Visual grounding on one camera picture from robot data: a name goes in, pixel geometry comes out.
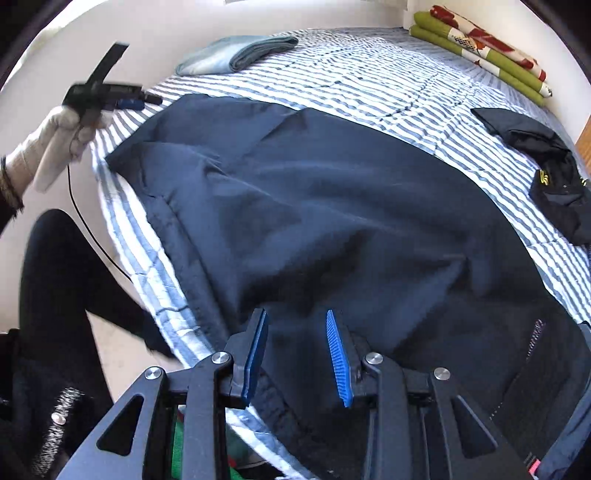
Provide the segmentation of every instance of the handheld device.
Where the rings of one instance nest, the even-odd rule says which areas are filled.
[[[95,125],[102,110],[143,110],[146,103],[162,103],[161,97],[144,92],[141,85],[103,83],[128,46],[124,43],[113,44],[86,83],[75,83],[66,93],[62,105],[78,113],[81,127]],[[33,180],[33,186],[38,192],[46,192],[66,168],[70,159],[59,154],[69,148],[77,134],[78,131],[58,130],[51,139]]]

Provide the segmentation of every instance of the gloved hand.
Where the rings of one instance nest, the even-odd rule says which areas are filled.
[[[59,106],[51,110],[39,128],[6,157],[8,177],[19,197],[22,197],[35,177],[43,154],[56,134],[63,138],[69,137],[69,140],[60,143],[48,161],[56,165],[64,161],[80,161],[82,152],[94,139],[96,130],[106,128],[110,121],[110,113],[104,112],[96,125],[81,127],[78,114],[71,108]]]

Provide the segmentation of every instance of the folded towel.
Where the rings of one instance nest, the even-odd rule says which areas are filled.
[[[475,53],[472,53],[465,48],[461,48],[461,46],[455,44],[454,42],[449,41],[446,38],[441,38],[439,35],[429,32],[429,30],[425,30],[418,25],[413,25],[410,28],[410,34],[413,37],[428,41],[434,45],[439,45],[441,48],[445,48],[446,50],[454,52],[456,55],[460,55],[465,59],[470,60],[479,67],[491,72],[495,77],[499,77],[501,80],[503,80],[503,82],[508,83],[518,92],[523,93],[523,95],[525,95],[536,105],[544,106],[544,98],[538,92],[534,91],[533,88],[528,87],[525,83],[513,77],[513,75],[501,70],[499,67],[493,65],[489,61],[480,58]]]
[[[462,33],[457,28],[451,27],[441,20],[432,17],[429,12],[415,13],[414,21],[419,27],[429,30],[429,32],[433,32],[440,37],[451,40],[466,50],[469,50],[479,57],[488,60],[500,69],[505,70],[507,73],[513,75],[513,77],[516,79],[521,80],[528,87],[532,87],[542,97],[548,98],[552,96],[552,90],[550,87],[528,70],[525,70],[523,67],[517,65],[513,60],[505,57],[502,53],[487,47],[479,40],[475,40],[474,38]]]
[[[512,47],[508,43],[502,42],[494,35],[491,35],[483,28],[478,27],[466,18],[448,10],[440,5],[433,5],[431,15],[447,25],[457,28],[468,37],[479,40],[487,47],[502,53],[505,57],[513,60],[517,65],[529,70],[536,78],[542,82],[546,80],[546,72],[540,68],[535,58],[529,56],[527,53]]]
[[[240,35],[226,37],[191,53],[175,69],[181,76],[234,73],[245,69],[262,56],[291,50],[298,43],[295,37]]]

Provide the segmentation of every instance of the person's leg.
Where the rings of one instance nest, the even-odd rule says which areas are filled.
[[[140,337],[146,325],[154,324],[115,281],[74,221],[60,210],[49,210],[33,227],[22,268],[22,353],[72,380],[106,410],[112,400],[86,311]]]

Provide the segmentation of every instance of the striped bedspread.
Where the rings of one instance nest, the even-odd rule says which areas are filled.
[[[124,267],[167,342],[186,366],[212,350],[174,275],[170,260],[125,180],[105,157],[147,118],[186,93],[246,97],[294,109],[316,108],[393,135],[461,170],[496,203],[535,262],[548,291],[576,322],[591,319],[591,280],[583,248],[570,245],[528,196],[535,164],[488,135],[473,107],[507,108],[557,131],[552,114],[498,78],[402,29],[347,28],[286,33],[300,39],[288,53],[231,75],[171,76],[152,89],[162,107],[116,113],[92,144],[102,210]],[[256,412],[229,411],[228,422],[287,476],[311,478]]]

